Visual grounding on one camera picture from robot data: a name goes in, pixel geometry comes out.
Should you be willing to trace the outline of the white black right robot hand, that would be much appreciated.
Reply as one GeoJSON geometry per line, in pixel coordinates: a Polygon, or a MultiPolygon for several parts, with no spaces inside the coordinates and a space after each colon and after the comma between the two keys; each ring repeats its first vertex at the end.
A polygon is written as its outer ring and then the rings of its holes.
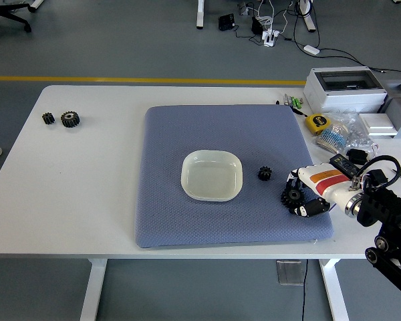
{"type": "Polygon", "coordinates": [[[347,216],[355,217],[362,192],[350,179],[329,163],[302,167],[290,172],[282,204],[300,217],[313,217],[337,205],[347,216]]]}

